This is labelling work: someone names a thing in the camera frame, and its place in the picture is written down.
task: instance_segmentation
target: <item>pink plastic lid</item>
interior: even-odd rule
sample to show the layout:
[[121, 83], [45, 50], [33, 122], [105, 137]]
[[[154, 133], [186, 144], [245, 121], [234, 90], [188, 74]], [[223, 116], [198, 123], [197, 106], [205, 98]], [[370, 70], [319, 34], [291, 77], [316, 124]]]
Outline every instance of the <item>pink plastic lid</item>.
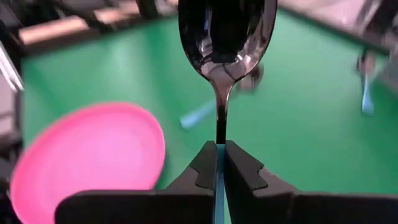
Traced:
[[165, 141], [154, 116], [129, 103], [76, 111], [40, 134], [11, 179], [23, 224], [53, 224], [57, 205], [82, 190], [149, 190], [163, 168]]

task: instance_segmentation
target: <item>blue object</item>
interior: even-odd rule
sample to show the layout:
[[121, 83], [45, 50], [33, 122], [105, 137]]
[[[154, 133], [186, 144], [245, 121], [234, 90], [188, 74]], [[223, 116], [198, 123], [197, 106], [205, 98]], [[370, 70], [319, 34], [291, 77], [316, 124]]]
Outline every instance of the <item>blue object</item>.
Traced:
[[216, 100], [210, 100], [199, 109], [180, 118], [182, 128], [190, 129], [216, 108]]
[[364, 88], [362, 96], [362, 112], [367, 115], [373, 115], [374, 108], [370, 93], [369, 78], [365, 74], [364, 76]]
[[224, 224], [224, 155], [225, 144], [217, 144], [215, 224]]

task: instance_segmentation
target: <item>spoon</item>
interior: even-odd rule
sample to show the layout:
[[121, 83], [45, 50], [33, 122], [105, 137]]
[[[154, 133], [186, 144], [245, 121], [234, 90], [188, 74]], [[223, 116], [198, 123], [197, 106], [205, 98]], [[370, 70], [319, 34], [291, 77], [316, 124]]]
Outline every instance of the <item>spoon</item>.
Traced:
[[[239, 81], [237, 87], [231, 91], [231, 99], [234, 96], [238, 96], [241, 92], [254, 93], [259, 86], [262, 76], [264, 74], [264, 67], [258, 65], [255, 69], [250, 72], [250, 74]], [[216, 102], [214, 99], [209, 100], [204, 105], [199, 108], [185, 114], [180, 118], [180, 124], [183, 129], [189, 130], [208, 116], [216, 108]]]
[[180, 0], [187, 58], [216, 94], [218, 145], [215, 223], [224, 223], [224, 145], [229, 93], [259, 63], [274, 29], [277, 0]]
[[374, 114], [374, 106], [370, 91], [371, 75], [374, 72], [374, 65], [374, 55], [364, 50], [358, 59], [357, 66], [363, 78], [362, 112], [366, 115]]

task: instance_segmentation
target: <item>green surface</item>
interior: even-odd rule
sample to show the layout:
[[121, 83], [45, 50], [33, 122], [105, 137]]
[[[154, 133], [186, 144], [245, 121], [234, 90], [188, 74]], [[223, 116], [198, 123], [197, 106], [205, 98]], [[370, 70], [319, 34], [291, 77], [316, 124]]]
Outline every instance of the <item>green surface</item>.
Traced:
[[[376, 115], [361, 114], [354, 70], [361, 51], [279, 11], [257, 93], [230, 102], [228, 139], [302, 190], [398, 194], [398, 100], [375, 83]], [[167, 144], [160, 189], [216, 136], [215, 113], [190, 131], [179, 125], [214, 93], [186, 59], [176, 19], [30, 58], [24, 76], [26, 142], [60, 116], [100, 101], [152, 112]]]

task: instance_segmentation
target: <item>green table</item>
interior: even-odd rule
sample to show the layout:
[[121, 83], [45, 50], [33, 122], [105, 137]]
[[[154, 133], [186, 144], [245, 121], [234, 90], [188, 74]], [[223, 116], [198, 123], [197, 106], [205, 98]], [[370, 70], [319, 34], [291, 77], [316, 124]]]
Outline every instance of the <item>green table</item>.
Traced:
[[[374, 117], [361, 114], [358, 43], [278, 12], [255, 95], [229, 106], [227, 138], [301, 190], [398, 194], [398, 99], [373, 85]], [[385, 56], [378, 55], [382, 66]], [[24, 62], [24, 140], [78, 108], [129, 101], [165, 133], [166, 187], [207, 140], [215, 112], [190, 131], [179, 117], [214, 97], [190, 66], [176, 19], [154, 22]]]

